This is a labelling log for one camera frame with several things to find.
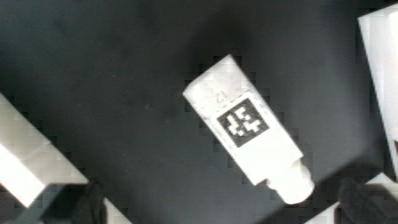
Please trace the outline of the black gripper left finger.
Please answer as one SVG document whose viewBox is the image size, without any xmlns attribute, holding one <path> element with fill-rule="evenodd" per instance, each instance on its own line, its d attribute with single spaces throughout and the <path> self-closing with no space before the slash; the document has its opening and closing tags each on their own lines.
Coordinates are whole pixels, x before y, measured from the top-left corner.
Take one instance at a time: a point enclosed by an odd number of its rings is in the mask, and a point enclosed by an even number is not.
<svg viewBox="0 0 398 224">
<path fill-rule="evenodd" d="M 96 183 L 64 185 L 55 199 L 53 224 L 107 224 L 103 199 Z"/>
</svg>

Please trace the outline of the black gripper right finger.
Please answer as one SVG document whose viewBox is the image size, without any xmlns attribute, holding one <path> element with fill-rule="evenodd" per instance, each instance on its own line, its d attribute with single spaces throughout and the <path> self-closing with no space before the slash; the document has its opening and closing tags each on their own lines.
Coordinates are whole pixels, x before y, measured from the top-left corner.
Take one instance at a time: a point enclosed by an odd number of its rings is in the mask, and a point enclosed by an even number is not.
<svg viewBox="0 0 398 224">
<path fill-rule="evenodd" d="M 338 202 L 336 224 L 398 224 L 398 198 L 384 184 L 345 179 Z"/>
</svg>

